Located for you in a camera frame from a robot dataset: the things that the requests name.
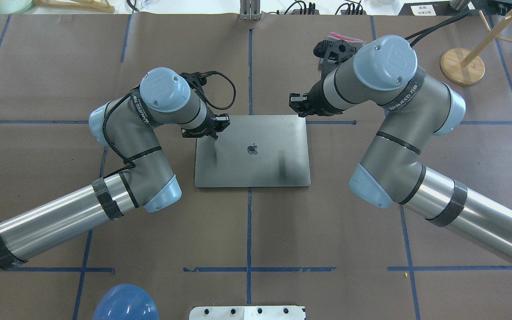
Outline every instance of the white label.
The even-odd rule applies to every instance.
[[[421,6],[410,6],[415,16],[435,16],[432,4],[423,4]]]

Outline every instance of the blue dome object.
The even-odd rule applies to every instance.
[[[121,284],[111,288],[94,310],[93,320],[159,320],[150,295],[142,288]]]
[[[189,83],[169,68],[155,68],[140,83],[140,95],[155,111],[173,112],[181,109],[191,97]]]
[[[378,91],[398,89],[416,73],[418,57],[404,38],[385,35],[362,47],[354,57],[353,69],[367,87]]]

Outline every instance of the metal tube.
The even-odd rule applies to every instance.
[[[120,175],[106,178],[105,183],[122,213],[135,208]],[[1,222],[0,236],[15,257],[28,260],[106,221],[93,187],[87,186]]]
[[[452,202],[454,183],[428,168],[419,190],[405,207],[431,220]],[[511,209],[468,188],[463,209],[445,227],[512,263]]]

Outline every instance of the wooden hanger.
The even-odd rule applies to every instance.
[[[92,12],[114,13],[114,6],[111,6],[108,0],[105,2],[95,0],[72,0],[69,2],[58,0],[33,0],[36,6],[65,8],[75,10],[88,10]]]

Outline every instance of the white metal plate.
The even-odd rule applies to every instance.
[[[206,306],[196,307],[189,320],[305,320],[301,306]]]

